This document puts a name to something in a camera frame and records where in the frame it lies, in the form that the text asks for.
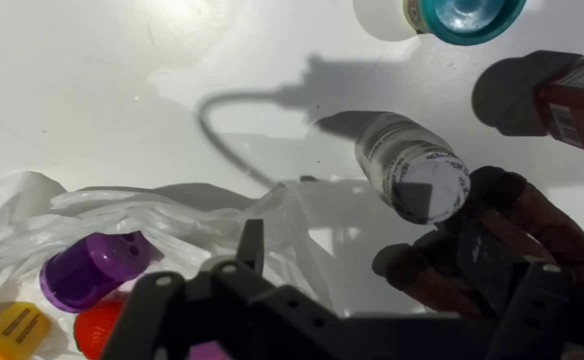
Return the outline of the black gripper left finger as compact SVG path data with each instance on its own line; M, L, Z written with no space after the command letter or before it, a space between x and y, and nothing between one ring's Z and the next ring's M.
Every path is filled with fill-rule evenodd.
M183 278L176 273L141 276L112 331L101 360L186 360Z

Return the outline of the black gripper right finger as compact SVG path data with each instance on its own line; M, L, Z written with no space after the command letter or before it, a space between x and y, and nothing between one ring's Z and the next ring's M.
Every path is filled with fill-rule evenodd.
M554 264L532 264L499 319L486 360L558 360L571 276Z

